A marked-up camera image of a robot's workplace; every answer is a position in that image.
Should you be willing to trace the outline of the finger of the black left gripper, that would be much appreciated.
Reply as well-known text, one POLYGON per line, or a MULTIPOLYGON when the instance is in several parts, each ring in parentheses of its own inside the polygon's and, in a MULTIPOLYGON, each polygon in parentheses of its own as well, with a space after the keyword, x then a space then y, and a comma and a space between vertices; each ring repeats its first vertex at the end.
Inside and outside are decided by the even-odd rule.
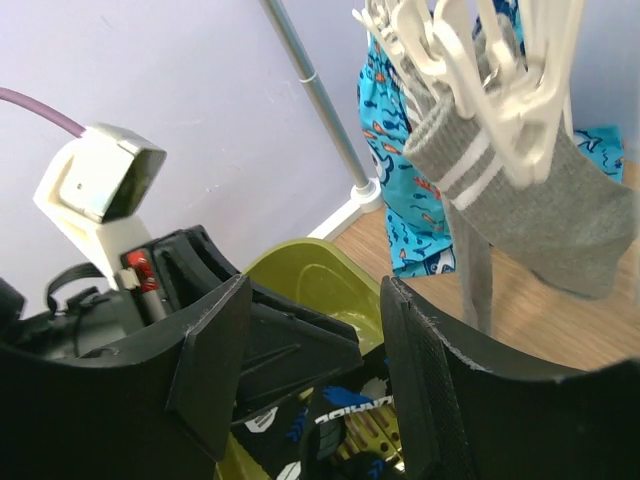
POLYGON ((154 240, 151 256, 172 311, 193 304, 239 273, 202 225, 154 240))
POLYGON ((253 420, 363 363, 355 329, 253 281, 232 423, 253 420))

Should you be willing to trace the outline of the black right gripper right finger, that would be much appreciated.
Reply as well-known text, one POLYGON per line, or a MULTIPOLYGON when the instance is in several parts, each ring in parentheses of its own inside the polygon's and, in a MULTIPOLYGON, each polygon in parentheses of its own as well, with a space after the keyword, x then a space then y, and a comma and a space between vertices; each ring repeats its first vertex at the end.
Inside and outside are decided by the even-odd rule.
POLYGON ((591 371, 509 347, 396 278, 384 346, 411 479, 635 479, 639 362, 591 371))

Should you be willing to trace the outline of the black patterned sock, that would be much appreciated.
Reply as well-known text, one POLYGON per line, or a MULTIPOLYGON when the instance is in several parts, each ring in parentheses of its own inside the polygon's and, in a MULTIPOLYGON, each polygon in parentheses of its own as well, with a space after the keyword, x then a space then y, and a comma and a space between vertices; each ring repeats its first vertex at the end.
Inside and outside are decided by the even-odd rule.
POLYGON ((232 428, 238 444, 269 479, 307 479, 308 453, 320 388, 285 399, 252 420, 232 428))
POLYGON ((298 459, 278 479, 404 479, 404 460, 385 347, 315 388, 298 459))

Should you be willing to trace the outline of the white clip sock hanger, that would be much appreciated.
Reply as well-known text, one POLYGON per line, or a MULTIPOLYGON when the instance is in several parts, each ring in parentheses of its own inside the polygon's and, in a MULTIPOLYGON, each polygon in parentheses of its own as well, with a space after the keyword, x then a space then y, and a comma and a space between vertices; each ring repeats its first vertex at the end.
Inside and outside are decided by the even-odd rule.
POLYGON ((477 4, 489 72, 481 74, 464 1, 368 1, 354 18, 381 45, 401 78, 442 86, 458 114, 475 118, 518 187, 544 182, 560 126, 570 128, 570 76, 585 4, 522 1, 525 56, 516 59, 491 1, 477 4))

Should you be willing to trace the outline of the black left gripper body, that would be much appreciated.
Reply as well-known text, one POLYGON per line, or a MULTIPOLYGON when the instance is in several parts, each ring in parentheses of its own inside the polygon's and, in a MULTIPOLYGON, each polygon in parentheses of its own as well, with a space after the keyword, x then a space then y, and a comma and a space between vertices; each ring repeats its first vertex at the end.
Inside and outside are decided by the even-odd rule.
POLYGON ((39 315, 20 318, 24 297, 11 285, 1 283, 1 358, 3 360, 46 360, 46 347, 62 335, 72 347, 72 360, 153 360, 165 354, 165 331, 149 327, 135 301, 135 293, 146 287, 154 289, 151 278, 129 267, 115 274, 116 288, 106 293, 92 287, 66 300, 61 309, 54 298, 63 286, 84 278, 98 278, 103 273, 92 263, 71 267, 48 285, 45 291, 47 310, 39 315), (129 333, 115 342, 80 352, 82 322, 98 313, 104 321, 121 324, 129 333))

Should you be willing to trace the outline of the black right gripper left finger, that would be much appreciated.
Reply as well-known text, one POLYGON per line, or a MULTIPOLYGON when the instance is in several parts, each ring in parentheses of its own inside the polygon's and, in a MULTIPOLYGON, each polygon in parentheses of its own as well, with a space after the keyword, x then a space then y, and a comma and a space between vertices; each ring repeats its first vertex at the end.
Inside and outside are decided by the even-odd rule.
POLYGON ((250 281, 237 275, 83 358, 46 360, 3 347, 2 477, 213 478, 250 307, 250 281))

